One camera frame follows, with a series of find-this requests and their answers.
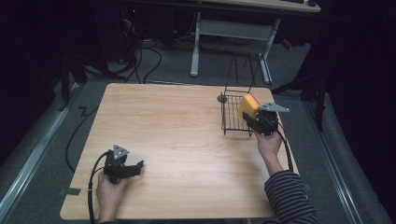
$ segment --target wooden table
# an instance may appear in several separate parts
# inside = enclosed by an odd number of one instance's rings
[[[126,165],[145,161],[141,175],[127,186],[118,218],[272,217],[264,192],[269,175],[255,136],[224,135],[221,129],[217,97],[223,91],[208,86],[108,85],[70,184],[82,191],[66,196],[61,217],[89,219],[90,173],[113,144],[131,150]],[[273,101],[268,89],[251,92],[262,104]],[[287,169],[283,146],[279,158]],[[97,176],[94,180],[96,189]]]

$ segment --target dark background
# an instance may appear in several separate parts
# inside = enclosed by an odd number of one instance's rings
[[[312,74],[297,87],[309,97],[327,81],[346,140],[380,202],[396,221],[396,165],[393,138],[396,114],[396,4],[392,0],[320,1],[322,15],[352,20],[326,23],[284,19],[276,43],[312,44],[296,80]],[[78,52],[106,67],[106,60],[124,59],[117,8],[88,3],[6,1],[0,5],[1,163],[21,141],[54,98],[62,60]],[[101,11],[99,17],[94,13]],[[168,42],[173,29],[185,30],[191,12],[142,8],[145,32]]]

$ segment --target table top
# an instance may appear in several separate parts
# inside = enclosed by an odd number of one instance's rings
[[[245,7],[266,7],[273,9],[291,10],[299,12],[320,12],[318,5],[310,7],[307,4],[307,0],[304,0],[302,4],[292,3],[280,0],[202,0],[207,3],[220,3],[228,5],[240,5]]]
[[[70,184],[81,192],[66,196],[61,217],[89,219],[87,187],[92,167],[113,144],[131,151],[126,165],[145,161],[140,176],[131,178],[126,188],[117,218],[274,216],[264,191],[269,175],[255,136],[224,135],[221,129],[217,100],[221,92],[224,87],[108,85]],[[261,104],[274,101],[268,89],[250,92]],[[279,160],[288,169],[283,144]],[[96,185],[97,176],[93,209],[98,216]]]

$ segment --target hand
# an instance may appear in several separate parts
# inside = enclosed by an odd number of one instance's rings
[[[282,166],[277,158],[282,139],[277,132],[269,136],[264,136],[260,133],[254,132],[257,138],[257,146],[260,154],[264,159],[265,166],[267,167],[268,174],[273,175],[277,172],[283,171]]]
[[[100,205],[99,222],[113,221],[123,198],[129,178],[123,178],[119,184],[112,184],[109,176],[102,172],[98,175],[96,196]]]

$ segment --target gray carpet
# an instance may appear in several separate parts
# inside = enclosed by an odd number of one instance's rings
[[[162,55],[160,66],[147,78],[148,82],[176,82],[196,85],[224,86],[231,64],[232,53],[224,49],[203,49],[201,52],[200,70],[198,77],[190,77],[191,46],[173,46],[172,48],[156,45],[153,49]],[[262,82],[262,76],[256,76],[257,86],[275,88],[292,81],[298,68],[309,50],[308,46],[297,47],[292,50],[284,49],[282,46],[274,45],[268,57],[273,85],[267,86]],[[138,75],[143,81],[144,75],[149,72],[159,61],[159,56],[149,49],[143,49],[142,63],[138,67]],[[238,74],[242,83],[249,83],[249,69],[244,68],[246,53],[235,53],[238,62]],[[252,57],[253,68],[258,62]],[[116,63],[110,63],[110,68],[120,67]],[[230,85],[236,85],[234,74],[231,76]],[[85,221],[66,221],[60,218],[60,211],[64,201],[64,195],[60,195],[61,188],[67,188],[73,177],[72,172],[66,165],[64,152],[67,143],[79,123],[85,119],[81,116],[81,107],[86,107],[86,113],[91,112],[99,104],[106,85],[110,82],[121,82],[108,77],[90,76],[89,82],[82,88],[75,102],[70,105],[61,128],[53,136],[49,145],[49,151],[41,162],[35,176],[31,180],[26,191],[21,196],[7,223],[88,223]],[[136,75],[131,76],[130,83],[137,83]],[[346,212],[338,197],[336,188],[329,175],[321,153],[321,145],[316,135],[316,130],[310,122],[304,105],[300,102],[296,91],[286,91],[276,95],[276,102],[290,108],[290,113],[281,114],[287,137],[290,141],[294,158],[298,165],[300,174],[310,188],[307,192],[315,207],[318,209],[318,219],[322,224],[349,223]],[[46,114],[40,119],[48,122],[50,117]],[[69,148],[69,160],[76,167],[81,150],[84,147],[89,130],[94,120],[94,114],[90,116],[78,130]],[[34,127],[37,137],[46,130],[42,125]],[[381,204],[376,200],[359,165],[354,160],[352,153],[343,137],[341,128],[332,111],[329,98],[326,101],[326,110],[323,117],[324,133],[331,147],[334,158],[351,190],[352,197],[359,208],[363,223],[391,223]],[[3,198],[13,177],[18,174],[18,167],[30,155],[30,144],[34,144],[37,137],[27,136],[17,148],[19,155],[11,156],[9,162],[1,169],[2,179],[0,193]],[[261,219],[255,219],[254,223],[261,223]]]

